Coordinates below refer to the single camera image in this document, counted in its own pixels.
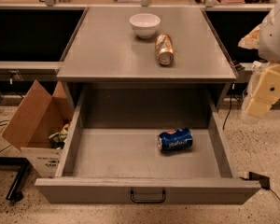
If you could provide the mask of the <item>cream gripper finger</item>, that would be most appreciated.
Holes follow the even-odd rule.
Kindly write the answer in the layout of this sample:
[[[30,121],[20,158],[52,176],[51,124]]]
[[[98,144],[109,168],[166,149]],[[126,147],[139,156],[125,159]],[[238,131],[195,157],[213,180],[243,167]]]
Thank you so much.
[[[239,41],[238,46],[243,49],[257,49],[259,46],[259,29],[260,25],[256,26]]]
[[[242,105],[246,118],[260,119],[280,99],[280,63],[273,63],[250,78]]]

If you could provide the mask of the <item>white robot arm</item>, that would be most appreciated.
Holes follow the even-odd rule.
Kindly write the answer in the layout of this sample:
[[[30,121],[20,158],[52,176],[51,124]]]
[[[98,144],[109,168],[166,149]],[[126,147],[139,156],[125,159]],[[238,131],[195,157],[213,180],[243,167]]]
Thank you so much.
[[[238,43],[240,48],[257,49],[266,63],[254,62],[253,73],[242,104],[246,120],[262,118],[280,99],[280,1],[262,23]]]

